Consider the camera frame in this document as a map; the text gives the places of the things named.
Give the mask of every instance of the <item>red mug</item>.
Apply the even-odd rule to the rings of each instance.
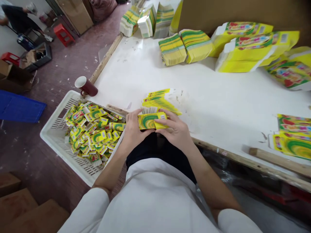
[[[77,78],[75,87],[81,89],[82,96],[95,96],[98,92],[98,89],[85,76]]]

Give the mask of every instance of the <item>white wall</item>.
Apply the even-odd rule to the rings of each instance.
[[[33,2],[38,9],[38,16],[28,14],[28,17],[38,24],[42,30],[46,28],[46,25],[39,19],[41,13],[51,10],[45,0],[9,0],[9,2],[20,7],[25,7],[30,2]],[[21,56],[24,51],[24,48],[17,43],[17,35],[7,26],[0,26],[0,56],[5,52],[11,52],[17,56]]]

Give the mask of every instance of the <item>concrete floor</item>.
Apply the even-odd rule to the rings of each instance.
[[[76,90],[79,76],[90,78],[99,64],[98,51],[113,43],[122,15],[131,4],[118,5],[111,16],[84,33],[69,47],[56,38],[50,43],[52,61],[38,69],[33,88],[24,95],[47,104],[40,122],[28,124],[4,121],[0,130],[0,172],[12,172],[28,187],[39,204],[54,199],[72,212],[87,186],[40,138],[40,131],[69,90]],[[123,185],[123,168],[114,195]]]

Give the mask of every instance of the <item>white table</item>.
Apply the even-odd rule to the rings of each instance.
[[[144,6],[151,2],[157,9],[155,0]],[[178,2],[162,1],[175,9]],[[270,149],[265,139],[278,131],[277,114],[311,117],[310,92],[285,89],[263,68],[250,73],[215,72],[215,58],[166,67],[158,41],[142,39],[140,30],[130,38],[123,37],[95,82],[98,94],[88,99],[131,112],[141,107],[149,92],[183,90],[189,95],[183,105],[195,125],[191,136],[206,143],[205,148],[311,192],[304,178],[296,179],[297,174],[248,154],[249,148],[255,147],[310,165],[307,160]]]

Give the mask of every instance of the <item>stool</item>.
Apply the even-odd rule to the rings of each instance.
[[[18,67],[19,67],[19,59],[20,59],[20,57],[12,54],[10,52],[6,52],[6,53],[2,54],[2,56],[1,56],[1,60],[6,61],[9,64],[14,64]]]
[[[59,40],[63,43],[63,45],[65,47],[67,47],[67,45],[70,42],[75,42],[72,35],[69,33],[69,31],[62,24],[59,24],[56,27],[54,27],[54,33],[59,38]]]

